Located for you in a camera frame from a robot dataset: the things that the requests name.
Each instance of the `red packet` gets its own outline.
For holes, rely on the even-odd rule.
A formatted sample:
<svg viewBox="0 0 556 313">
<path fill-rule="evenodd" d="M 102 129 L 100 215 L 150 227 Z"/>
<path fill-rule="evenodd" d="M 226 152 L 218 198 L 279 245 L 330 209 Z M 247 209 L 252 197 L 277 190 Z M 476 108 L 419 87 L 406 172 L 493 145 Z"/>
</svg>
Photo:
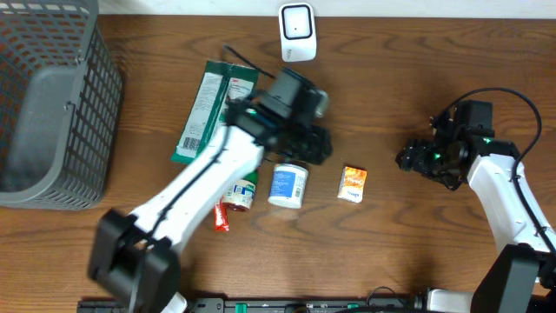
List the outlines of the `red packet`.
<svg viewBox="0 0 556 313">
<path fill-rule="evenodd" d="M 222 200 L 215 205 L 215 230 L 229 231 L 228 215 L 226 214 L 226 208 L 222 205 Z"/>
</svg>

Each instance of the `blue label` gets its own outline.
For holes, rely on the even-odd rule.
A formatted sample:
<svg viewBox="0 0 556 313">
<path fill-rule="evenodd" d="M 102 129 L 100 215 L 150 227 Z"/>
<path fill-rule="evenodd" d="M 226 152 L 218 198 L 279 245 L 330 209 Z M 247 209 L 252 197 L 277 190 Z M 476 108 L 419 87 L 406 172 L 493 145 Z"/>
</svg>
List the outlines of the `blue label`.
<svg viewBox="0 0 556 313">
<path fill-rule="evenodd" d="M 292 197 L 294 193 L 295 173 L 276 171 L 272 179 L 270 196 Z"/>
<path fill-rule="evenodd" d="M 242 187 L 242 186 L 234 185 L 232 192 L 238 195 L 253 197 L 253 195 L 255 194 L 255 186 L 247 185 L 247 187 Z"/>
</svg>

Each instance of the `orange package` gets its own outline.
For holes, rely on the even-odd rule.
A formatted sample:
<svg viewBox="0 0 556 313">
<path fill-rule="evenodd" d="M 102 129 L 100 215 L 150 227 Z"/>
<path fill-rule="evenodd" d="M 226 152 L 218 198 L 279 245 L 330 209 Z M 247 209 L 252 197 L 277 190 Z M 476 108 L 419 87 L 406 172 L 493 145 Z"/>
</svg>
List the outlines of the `orange package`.
<svg viewBox="0 0 556 313">
<path fill-rule="evenodd" d="M 363 187 L 367 179 L 367 171 L 346 166 L 341 175 L 338 197 L 355 203 L 363 200 Z"/>
<path fill-rule="evenodd" d="M 218 201 L 215 205 L 215 230 L 229 231 L 228 214 L 226 207 L 222 205 L 222 200 Z"/>
</svg>

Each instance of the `white container with blue label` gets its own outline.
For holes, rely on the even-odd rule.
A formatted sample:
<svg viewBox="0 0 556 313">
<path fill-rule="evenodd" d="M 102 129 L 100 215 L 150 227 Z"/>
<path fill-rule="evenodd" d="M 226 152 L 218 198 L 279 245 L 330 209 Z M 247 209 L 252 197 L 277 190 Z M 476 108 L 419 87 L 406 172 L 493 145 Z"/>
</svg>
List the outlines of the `white container with blue label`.
<svg viewBox="0 0 556 313">
<path fill-rule="evenodd" d="M 277 164 L 268 202 L 284 208 L 300 209 L 309 172 L 293 164 Z"/>
</svg>

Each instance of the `green box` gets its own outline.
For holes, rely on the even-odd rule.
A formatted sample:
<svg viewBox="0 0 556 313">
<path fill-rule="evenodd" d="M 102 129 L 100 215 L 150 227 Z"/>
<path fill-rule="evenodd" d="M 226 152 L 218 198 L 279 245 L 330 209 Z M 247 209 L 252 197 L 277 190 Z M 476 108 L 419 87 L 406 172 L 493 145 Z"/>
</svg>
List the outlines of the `green box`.
<svg viewBox="0 0 556 313">
<path fill-rule="evenodd" d="M 208 61 L 188 121 L 170 159 L 185 164 L 193 162 L 224 124 L 226 100 L 247 96 L 255 89 L 258 77 L 256 70 L 245 66 Z"/>
</svg>

